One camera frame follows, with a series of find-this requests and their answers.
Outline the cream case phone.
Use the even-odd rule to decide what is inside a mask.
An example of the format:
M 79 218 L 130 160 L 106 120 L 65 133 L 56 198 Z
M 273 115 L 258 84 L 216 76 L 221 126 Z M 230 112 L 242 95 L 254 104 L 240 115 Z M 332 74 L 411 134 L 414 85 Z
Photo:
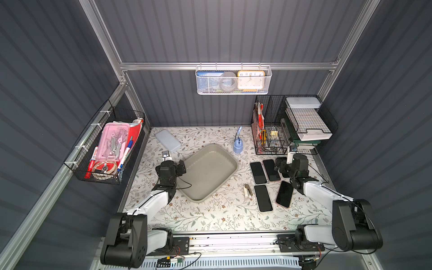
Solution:
M 275 170 L 275 161 L 272 159 L 267 159 L 263 161 L 265 172 L 267 174 L 268 180 L 270 182 L 280 181 L 280 175 L 277 170 Z

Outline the pink case phone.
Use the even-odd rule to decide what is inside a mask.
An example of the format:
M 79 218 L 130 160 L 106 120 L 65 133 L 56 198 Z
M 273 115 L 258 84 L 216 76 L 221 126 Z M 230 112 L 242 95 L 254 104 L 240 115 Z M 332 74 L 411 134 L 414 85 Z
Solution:
M 282 181 L 276 196 L 276 204 L 284 208 L 289 208 L 294 188 L 291 183 Z

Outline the dark purple case phone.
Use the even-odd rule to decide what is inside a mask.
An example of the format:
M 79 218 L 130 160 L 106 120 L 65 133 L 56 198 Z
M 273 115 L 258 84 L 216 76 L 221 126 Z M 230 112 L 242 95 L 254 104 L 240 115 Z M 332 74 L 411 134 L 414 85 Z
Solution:
M 262 185 L 267 183 L 267 178 L 261 162 L 250 163 L 250 168 L 253 174 L 255 184 Z

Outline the beige storage box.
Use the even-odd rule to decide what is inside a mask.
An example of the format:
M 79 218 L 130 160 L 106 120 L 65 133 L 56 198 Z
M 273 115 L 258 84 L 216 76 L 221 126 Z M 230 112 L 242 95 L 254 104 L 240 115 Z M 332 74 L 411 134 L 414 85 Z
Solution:
M 239 167 L 237 160 L 217 144 L 204 147 L 184 163 L 186 173 L 177 178 L 177 188 L 195 203 L 213 195 Z

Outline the black phone white case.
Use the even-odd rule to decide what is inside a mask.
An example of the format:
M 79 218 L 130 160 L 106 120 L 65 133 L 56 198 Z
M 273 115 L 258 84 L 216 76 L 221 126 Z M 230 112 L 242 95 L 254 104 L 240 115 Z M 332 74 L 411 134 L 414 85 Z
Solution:
M 259 211 L 262 213 L 273 211 L 272 201 L 270 199 L 266 185 L 256 185 L 254 186 L 254 191 Z

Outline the light blue case phone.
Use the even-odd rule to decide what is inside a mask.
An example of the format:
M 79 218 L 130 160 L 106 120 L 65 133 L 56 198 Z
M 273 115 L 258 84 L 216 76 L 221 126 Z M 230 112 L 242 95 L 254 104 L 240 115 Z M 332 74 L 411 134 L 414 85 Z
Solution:
M 287 171 L 285 169 L 280 169 L 279 172 L 281 173 L 281 175 L 283 176 L 283 178 L 290 178 L 289 171 Z

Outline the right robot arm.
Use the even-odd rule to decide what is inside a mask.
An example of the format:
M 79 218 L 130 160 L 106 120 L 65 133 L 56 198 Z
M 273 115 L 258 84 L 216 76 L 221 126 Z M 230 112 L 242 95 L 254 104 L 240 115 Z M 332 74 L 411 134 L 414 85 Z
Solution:
M 287 157 L 276 158 L 274 170 L 287 177 L 293 189 L 331 213 L 330 225 L 298 226 L 294 237 L 296 246 L 327 244 L 344 252 L 369 250 L 370 253 L 383 247 L 383 237 L 374 224 L 371 204 L 367 200 L 345 196 L 311 177 L 307 156 L 289 152 Z

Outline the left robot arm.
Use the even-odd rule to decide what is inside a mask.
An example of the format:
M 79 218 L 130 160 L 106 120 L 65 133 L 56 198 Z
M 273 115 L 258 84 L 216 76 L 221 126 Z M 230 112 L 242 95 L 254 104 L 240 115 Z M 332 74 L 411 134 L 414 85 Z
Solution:
M 114 214 L 103 242 L 103 265 L 138 268 L 152 252 L 173 250 L 171 229 L 148 230 L 147 224 L 167 206 L 177 192 L 177 178 L 186 173 L 184 161 L 174 162 L 169 151 L 162 152 L 163 162 L 156 167 L 158 180 L 150 195 L 129 211 Z

